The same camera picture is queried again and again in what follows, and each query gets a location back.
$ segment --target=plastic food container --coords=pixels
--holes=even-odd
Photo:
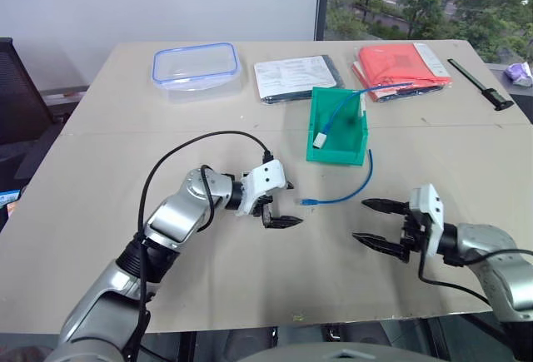
[[[314,87],[307,137],[307,160],[330,164],[362,166],[365,160],[368,124],[361,96],[353,97],[336,115],[323,148],[314,148],[313,141],[329,121],[337,107],[354,92],[348,89]]]
[[[238,91],[240,82],[236,79],[241,70],[237,50],[231,43],[213,43],[156,52],[152,80],[173,101],[192,101]],[[230,82],[239,82],[239,86],[223,86]]]

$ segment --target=window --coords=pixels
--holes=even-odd
[[[327,0],[324,38],[464,39],[485,62],[531,62],[533,0]]]

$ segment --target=chair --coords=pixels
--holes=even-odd
[[[63,124],[55,123],[10,37],[0,37],[0,191],[32,178]]]

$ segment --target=table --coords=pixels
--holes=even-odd
[[[467,43],[429,43],[442,60],[454,57],[505,94]],[[57,333],[88,286],[132,238],[142,183],[155,161],[210,130],[242,129],[259,136],[296,186],[276,198],[275,210],[304,222],[267,231],[257,218],[219,214],[165,277],[149,305],[149,331],[487,310],[467,294],[421,283],[416,255],[405,265],[351,238],[352,231],[373,231],[397,241],[401,218],[377,214],[359,201],[371,196],[406,200],[411,188],[428,181],[440,192],[446,221],[491,223],[507,230],[519,246],[533,247],[531,125],[517,107],[494,112],[457,72],[450,69],[454,85],[441,94],[367,103],[375,158],[370,185],[343,204],[303,207],[296,203],[302,197],[353,190],[367,166],[305,161],[309,102],[261,105],[251,67],[267,59],[328,53],[346,86],[355,87],[359,84],[343,58],[361,43],[238,42],[247,75],[240,94],[171,105],[150,85],[150,56],[177,44],[118,46],[32,179],[0,235],[0,332]],[[448,53],[453,47],[457,54]],[[199,112],[212,119],[195,119]],[[235,153],[237,148],[242,152]],[[208,163],[239,174],[260,165],[261,156],[255,143],[237,136],[183,150],[157,173],[147,214],[190,169]],[[427,272],[481,290],[469,270],[445,266],[440,257],[429,262]]]

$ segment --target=green container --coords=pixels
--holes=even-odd
[[[320,149],[313,147],[319,131],[330,120],[337,107],[354,94],[349,89],[325,89],[314,87],[311,97],[311,115],[309,116],[309,134],[307,136],[307,160],[329,164],[362,166],[365,160],[368,125],[364,95],[355,91],[354,96],[336,114],[327,140]]]

